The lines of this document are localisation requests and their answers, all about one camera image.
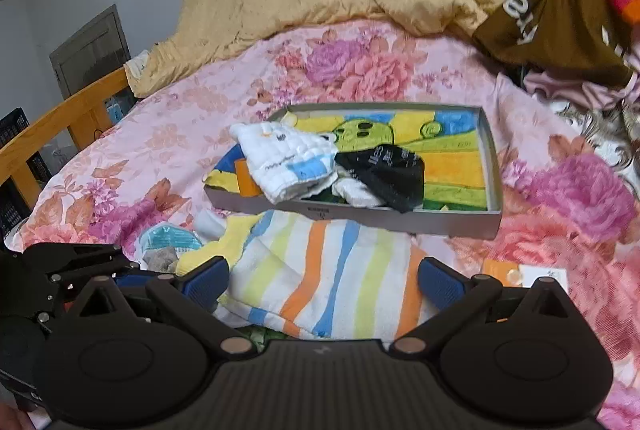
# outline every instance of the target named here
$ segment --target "blue gripper pad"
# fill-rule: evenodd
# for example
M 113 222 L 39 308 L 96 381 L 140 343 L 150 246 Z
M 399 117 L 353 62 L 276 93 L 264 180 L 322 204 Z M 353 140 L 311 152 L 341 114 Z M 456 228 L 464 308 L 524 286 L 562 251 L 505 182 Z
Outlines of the blue gripper pad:
M 229 266 L 221 256 L 215 256 L 193 271 L 178 278 L 178 289 L 188 299 L 212 313 L 218 298 L 229 285 Z
M 439 260 L 427 257 L 418 267 L 418 287 L 440 311 L 460 300 L 470 281 Z
M 133 270 L 124 275 L 116 276 L 118 287 L 144 287 L 147 280 L 155 278 L 159 273 L 153 271 Z

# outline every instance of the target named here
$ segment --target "gray door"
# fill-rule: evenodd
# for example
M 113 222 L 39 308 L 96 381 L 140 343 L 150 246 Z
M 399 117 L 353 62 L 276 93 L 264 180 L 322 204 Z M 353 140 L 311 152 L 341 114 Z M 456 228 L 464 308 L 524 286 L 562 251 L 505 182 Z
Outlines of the gray door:
M 130 56 L 116 6 L 97 15 L 49 58 L 65 98 L 122 66 Z M 104 73 L 96 77 L 97 66 Z

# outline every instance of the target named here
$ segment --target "colorful knit cloth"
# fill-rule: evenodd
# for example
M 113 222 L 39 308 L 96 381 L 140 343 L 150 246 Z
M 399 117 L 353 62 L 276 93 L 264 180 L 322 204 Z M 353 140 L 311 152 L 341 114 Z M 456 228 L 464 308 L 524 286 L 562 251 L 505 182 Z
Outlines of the colorful knit cloth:
M 195 259 L 185 254 L 178 273 L 207 251 L 226 251 L 232 270 L 220 303 L 251 324 L 297 338 L 388 343 L 435 312 L 418 289 L 418 264 L 426 255 L 405 233 L 271 210 L 251 228 L 239 257 L 229 249 L 239 247 L 237 233 L 246 231 L 230 222 L 219 242 L 193 252 Z

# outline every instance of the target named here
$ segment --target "wooden bed frame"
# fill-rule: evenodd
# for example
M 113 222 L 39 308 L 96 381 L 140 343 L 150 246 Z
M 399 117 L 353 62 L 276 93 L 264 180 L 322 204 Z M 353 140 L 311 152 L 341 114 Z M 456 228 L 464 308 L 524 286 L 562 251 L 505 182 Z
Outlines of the wooden bed frame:
M 127 85 L 127 76 L 121 67 L 64 100 L 11 139 L 0 149 L 0 184 L 11 177 L 33 209 L 40 186 L 27 160 L 65 128 L 78 151 L 87 148 L 94 142 L 96 130 L 104 132 L 113 126 L 103 101 Z

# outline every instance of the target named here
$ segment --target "black plastic basket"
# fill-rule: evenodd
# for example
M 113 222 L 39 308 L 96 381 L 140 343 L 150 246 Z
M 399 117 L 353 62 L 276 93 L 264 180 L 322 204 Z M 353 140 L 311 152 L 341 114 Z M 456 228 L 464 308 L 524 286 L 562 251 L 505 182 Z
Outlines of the black plastic basket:
M 11 231 L 22 219 L 30 214 L 18 188 L 9 179 L 0 186 L 0 224 L 2 237 Z
M 0 147 L 6 145 L 28 126 L 29 122 L 22 108 L 16 108 L 7 114 L 0 120 Z M 51 178 L 51 173 L 38 152 L 34 153 L 27 161 L 27 166 L 38 181 L 46 183 Z M 29 214 L 29 207 L 24 202 L 13 181 L 9 179 L 3 183 L 0 186 L 0 222 L 3 233 L 6 234 L 22 219 L 26 219 Z
M 28 126 L 29 122 L 22 108 L 16 108 L 4 116 L 4 118 L 0 120 L 0 147 L 6 145 Z M 46 183 L 51 178 L 51 173 L 38 152 L 34 153 L 33 157 L 27 161 L 27 166 L 37 180 Z

